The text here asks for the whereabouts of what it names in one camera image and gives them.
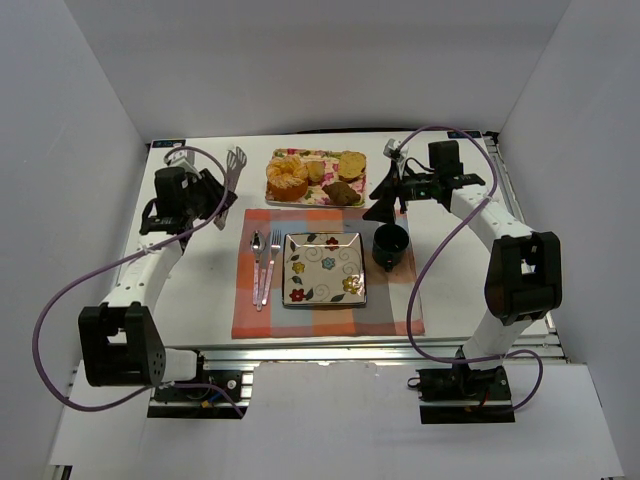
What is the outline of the white plastic tongs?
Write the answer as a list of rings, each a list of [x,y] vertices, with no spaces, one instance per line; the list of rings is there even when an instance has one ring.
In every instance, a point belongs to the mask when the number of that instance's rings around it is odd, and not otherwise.
[[[240,146],[234,146],[227,152],[227,177],[228,186],[231,192],[235,192],[242,170],[247,165],[246,153]],[[230,209],[225,210],[214,220],[216,227],[222,231],[226,226],[227,216]]]

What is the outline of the orange bundt cake bread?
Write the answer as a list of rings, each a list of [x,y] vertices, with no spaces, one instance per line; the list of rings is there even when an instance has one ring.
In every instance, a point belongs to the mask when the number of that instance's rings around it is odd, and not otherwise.
[[[298,155],[274,156],[266,168],[266,178],[267,193],[278,202],[297,201],[309,186],[308,169]]]

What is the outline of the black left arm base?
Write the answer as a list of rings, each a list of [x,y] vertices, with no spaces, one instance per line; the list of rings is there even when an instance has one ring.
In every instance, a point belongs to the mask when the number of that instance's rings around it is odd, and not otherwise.
[[[253,373],[198,353],[196,376],[183,380],[188,388],[156,389],[150,398],[150,419],[241,420],[251,396]]]

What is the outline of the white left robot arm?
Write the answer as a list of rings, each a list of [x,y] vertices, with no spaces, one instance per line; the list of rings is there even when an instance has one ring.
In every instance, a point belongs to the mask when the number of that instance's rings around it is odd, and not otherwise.
[[[212,174],[185,167],[155,173],[155,197],[142,213],[139,258],[131,260],[100,305],[78,319],[90,385],[151,386],[198,376],[198,353],[164,346],[153,312],[169,273],[181,259],[196,220],[207,220],[235,201]]]

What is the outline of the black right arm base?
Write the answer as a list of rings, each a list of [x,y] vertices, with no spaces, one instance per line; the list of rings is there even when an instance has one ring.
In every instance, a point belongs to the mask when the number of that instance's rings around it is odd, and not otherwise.
[[[515,422],[505,369],[471,370],[466,365],[418,370],[407,380],[418,394],[423,425]]]

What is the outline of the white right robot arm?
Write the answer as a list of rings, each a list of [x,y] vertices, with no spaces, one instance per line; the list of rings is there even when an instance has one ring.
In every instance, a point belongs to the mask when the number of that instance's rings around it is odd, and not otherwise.
[[[429,166],[416,173],[405,148],[390,140],[383,154],[390,168],[371,193],[373,205],[364,219],[392,225],[410,202],[433,200],[469,228],[490,253],[484,284],[487,311],[474,334],[454,358],[438,363],[464,366],[471,372],[493,371],[519,336],[562,301],[561,246],[552,232],[536,232],[517,220],[493,195],[495,188],[467,173],[455,140],[428,146]]]

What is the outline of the round seeded bread bun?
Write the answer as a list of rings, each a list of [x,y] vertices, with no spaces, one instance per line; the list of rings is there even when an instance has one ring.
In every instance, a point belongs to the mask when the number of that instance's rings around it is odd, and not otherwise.
[[[338,176],[351,182],[359,178],[366,169],[366,156],[360,152],[344,151],[338,162]]]

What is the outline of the dark brown bread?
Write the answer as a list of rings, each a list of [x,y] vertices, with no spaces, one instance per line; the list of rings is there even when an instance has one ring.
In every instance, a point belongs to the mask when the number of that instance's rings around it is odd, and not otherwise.
[[[343,181],[328,184],[322,190],[328,196],[330,203],[335,206],[354,206],[361,201],[361,195]]]

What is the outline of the dark green mug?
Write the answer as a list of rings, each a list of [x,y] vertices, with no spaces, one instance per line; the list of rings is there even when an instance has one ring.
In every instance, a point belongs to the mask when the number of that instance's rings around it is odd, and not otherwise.
[[[385,272],[391,272],[403,259],[409,246],[407,231],[399,225],[384,224],[373,236],[372,257]]]

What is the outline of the floral serving tray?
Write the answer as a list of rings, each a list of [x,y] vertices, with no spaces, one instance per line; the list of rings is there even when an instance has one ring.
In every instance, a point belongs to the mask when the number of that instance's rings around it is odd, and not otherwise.
[[[365,203],[365,192],[366,192],[366,171],[367,171],[367,157],[366,157],[366,169],[364,173],[354,181],[346,182],[348,183],[356,192],[361,195],[361,201],[354,206],[335,206],[332,205],[329,201],[328,196],[323,192],[322,188],[328,184],[342,181],[338,176],[338,162],[341,154],[344,151],[332,151],[332,150],[311,150],[311,149],[300,149],[300,148],[280,148],[276,149],[272,153],[272,158],[274,156],[285,156],[285,155],[298,155],[301,161],[305,164],[309,161],[322,161],[325,165],[325,175],[321,183],[319,184],[311,184],[309,182],[308,190],[306,194],[293,202],[278,202],[274,201],[270,195],[267,193],[267,178],[266,178],[266,192],[265,199],[268,203],[271,204],[282,204],[282,205],[293,205],[293,206],[320,206],[320,207],[336,207],[336,208],[356,208],[363,206]]]

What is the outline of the small yellow muffin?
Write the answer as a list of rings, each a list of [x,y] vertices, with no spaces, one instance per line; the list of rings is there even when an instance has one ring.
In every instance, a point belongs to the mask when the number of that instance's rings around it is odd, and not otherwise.
[[[322,161],[309,161],[305,163],[308,181],[311,184],[319,184],[325,175],[325,165]]]

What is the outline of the orange checkered placemat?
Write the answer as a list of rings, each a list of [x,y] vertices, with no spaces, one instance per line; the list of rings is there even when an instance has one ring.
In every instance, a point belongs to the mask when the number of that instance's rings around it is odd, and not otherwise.
[[[371,249],[377,223],[365,221],[360,209],[248,209],[239,244],[236,299],[231,336],[234,339],[403,336],[425,331],[419,301],[409,299],[416,281],[412,250],[391,272],[373,260]],[[252,304],[254,256],[252,233],[282,231],[282,249],[275,261],[268,304],[261,311]],[[282,264],[285,236],[304,232],[356,232],[362,237],[366,304],[343,308],[287,308],[282,303]]]

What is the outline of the floral square plate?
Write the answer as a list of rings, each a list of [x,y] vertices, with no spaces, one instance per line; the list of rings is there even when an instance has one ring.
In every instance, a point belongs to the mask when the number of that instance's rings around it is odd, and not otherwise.
[[[343,308],[366,304],[362,237],[356,232],[285,236],[282,303],[287,308]]]

